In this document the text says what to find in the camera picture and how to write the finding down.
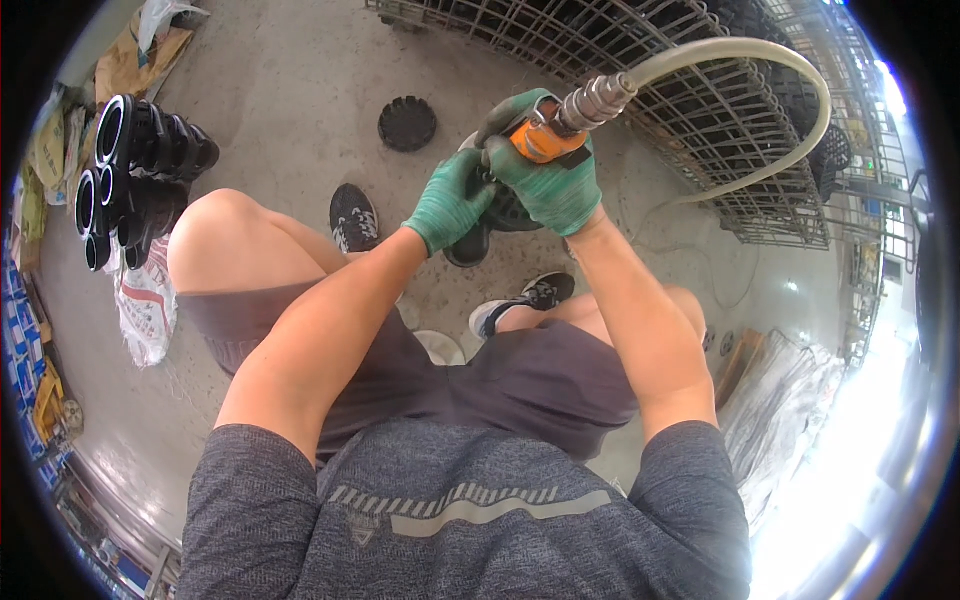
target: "green work glove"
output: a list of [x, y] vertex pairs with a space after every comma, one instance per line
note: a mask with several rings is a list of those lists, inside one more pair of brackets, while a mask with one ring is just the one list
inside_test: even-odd
[[428, 256], [467, 235], [493, 202], [495, 187], [485, 184], [467, 197], [467, 180], [480, 166], [479, 150], [467, 148], [440, 163], [409, 219], [400, 224], [416, 231]]
[[485, 149], [484, 162], [489, 162], [493, 176], [516, 192], [530, 217], [566, 237], [587, 223], [603, 196], [597, 186], [592, 140], [587, 137], [590, 158], [565, 169], [555, 162], [538, 165], [528, 160], [499, 135], [547, 93], [533, 89], [500, 103], [477, 131], [476, 144]]

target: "clear air hose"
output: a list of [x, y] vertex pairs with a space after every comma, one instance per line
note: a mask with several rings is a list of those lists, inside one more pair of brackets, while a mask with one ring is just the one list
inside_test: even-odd
[[620, 80], [630, 93], [636, 95], [641, 88], [674, 71], [692, 66], [706, 60], [720, 59], [759, 59], [778, 62], [798, 71], [816, 87], [820, 100], [820, 112], [817, 122], [806, 139], [777, 162], [768, 165], [747, 177], [715, 187], [693, 196], [681, 196], [663, 205], [693, 204], [711, 200], [738, 189], [765, 180], [799, 162], [823, 139], [830, 121], [830, 92], [827, 82], [812, 64], [804, 57], [779, 44], [752, 37], [718, 37], [694, 41], [641, 62], [623, 74]]

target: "reflective stripe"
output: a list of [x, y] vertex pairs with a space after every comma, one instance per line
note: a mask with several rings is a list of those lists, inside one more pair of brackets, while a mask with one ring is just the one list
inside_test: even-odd
[[433, 518], [418, 519], [393, 515], [390, 517], [390, 521], [395, 534], [409, 538], [429, 538], [436, 535], [448, 522], [458, 518], [474, 525], [482, 525], [515, 510], [526, 511], [536, 519], [585, 515], [593, 509], [610, 503], [610, 495], [603, 490], [590, 492], [575, 500], [536, 506], [527, 504], [519, 498], [507, 498], [491, 506], [483, 507], [466, 500], [460, 500], [450, 504], [443, 512]]

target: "metal hose coupling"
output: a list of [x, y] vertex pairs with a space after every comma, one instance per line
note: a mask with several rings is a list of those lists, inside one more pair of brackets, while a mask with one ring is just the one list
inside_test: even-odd
[[623, 73], [601, 75], [567, 95], [558, 117], [572, 131], [589, 132], [616, 118], [634, 96]]

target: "shoelace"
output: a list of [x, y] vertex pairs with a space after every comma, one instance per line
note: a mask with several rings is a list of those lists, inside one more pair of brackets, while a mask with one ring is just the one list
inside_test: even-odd
[[538, 281], [537, 285], [527, 291], [527, 294], [530, 295], [531, 300], [539, 300], [541, 298], [556, 296], [557, 288], [553, 287], [546, 281]]
[[355, 216], [356, 220], [353, 223], [359, 228], [359, 231], [369, 238], [376, 237], [376, 222], [373, 220], [373, 213], [364, 212], [359, 208], [354, 208], [353, 213], [350, 216]]
[[340, 217], [337, 227], [333, 230], [333, 241], [340, 247], [340, 250], [348, 252], [349, 240], [356, 240], [358, 236], [367, 239], [376, 239], [376, 222], [370, 212], [364, 212], [360, 208], [354, 208], [349, 217]]

